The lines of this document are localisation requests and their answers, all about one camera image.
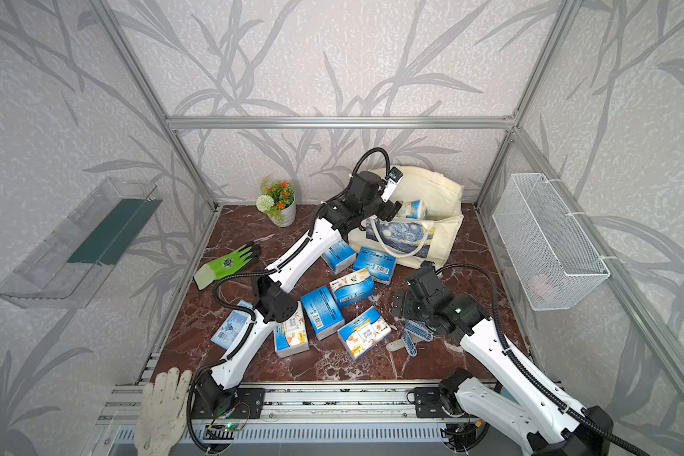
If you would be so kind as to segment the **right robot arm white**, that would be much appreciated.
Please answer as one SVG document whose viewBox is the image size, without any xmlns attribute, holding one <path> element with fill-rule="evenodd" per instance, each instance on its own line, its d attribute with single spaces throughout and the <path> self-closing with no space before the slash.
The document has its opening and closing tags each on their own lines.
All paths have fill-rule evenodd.
<svg viewBox="0 0 684 456">
<path fill-rule="evenodd" d="M 442 409 L 473 415 L 515 442 L 525 455 L 605 455 L 613 421 L 600 407 L 585 408 L 543 374 L 504 335 L 497 309 L 468 294 L 454 296 L 442 270 L 425 261 L 396 292 L 393 315 L 421 322 L 477 359 L 507 390 L 492 391 L 458 368 L 439 384 Z"/>
</svg>

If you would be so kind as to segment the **blue white tissue pack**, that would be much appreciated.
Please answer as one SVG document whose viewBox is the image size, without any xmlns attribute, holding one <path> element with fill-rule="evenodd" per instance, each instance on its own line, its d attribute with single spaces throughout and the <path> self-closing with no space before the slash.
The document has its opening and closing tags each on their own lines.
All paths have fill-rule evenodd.
<svg viewBox="0 0 684 456">
<path fill-rule="evenodd" d="M 335 279 L 329 286 L 339 308 L 352 306 L 374 294 L 374 279 L 367 268 Z"/>
</svg>

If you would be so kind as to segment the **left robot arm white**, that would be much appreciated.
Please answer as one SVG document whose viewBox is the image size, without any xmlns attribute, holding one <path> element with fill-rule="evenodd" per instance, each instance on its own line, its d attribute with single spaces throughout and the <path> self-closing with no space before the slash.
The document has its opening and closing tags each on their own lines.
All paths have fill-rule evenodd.
<svg viewBox="0 0 684 456">
<path fill-rule="evenodd" d="M 283 256 L 262 271 L 228 277 L 251 279 L 255 296 L 250 309 L 222 301 L 222 281 L 214 286 L 213 298 L 218 304 L 243 312 L 250 320 L 219 361 L 197 371 L 188 391 L 187 418 L 194 408 L 205 419 L 219 418 L 232 410 L 236 390 L 258 350 L 275 328 L 298 309 L 298 300 L 291 295 L 296 283 L 323 253 L 338 241 L 345 241 L 364 220 L 391 220 L 402 206 L 391 199 L 402 178 L 403 172 L 396 167 L 383 177 L 370 171 L 353 174 L 344 192 L 319 205 L 305 236 Z"/>
</svg>

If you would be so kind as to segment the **blue barcode tissue pack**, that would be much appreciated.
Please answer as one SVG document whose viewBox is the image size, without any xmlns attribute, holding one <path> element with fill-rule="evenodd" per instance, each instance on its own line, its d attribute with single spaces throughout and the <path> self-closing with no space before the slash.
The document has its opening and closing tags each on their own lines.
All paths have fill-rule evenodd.
<svg viewBox="0 0 684 456">
<path fill-rule="evenodd" d="M 338 241 L 321 258 L 334 274 L 340 274 L 345 269 L 353 266 L 357 253 L 346 241 Z"/>
</svg>

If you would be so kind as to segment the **blue floral tissue pack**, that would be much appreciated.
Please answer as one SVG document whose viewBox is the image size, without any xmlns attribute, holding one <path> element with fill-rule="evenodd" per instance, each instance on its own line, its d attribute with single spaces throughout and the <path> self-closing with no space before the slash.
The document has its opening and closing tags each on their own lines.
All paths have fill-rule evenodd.
<svg viewBox="0 0 684 456">
<path fill-rule="evenodd" d="M 403 203 L 397 216 L 406 219 L 425 220 L 428 216 L 427 212 L 428 209 L 425 203 L 421 199 L 418 199 L 417 201 L 407 201 L 406 203 Z"/>
</svg>

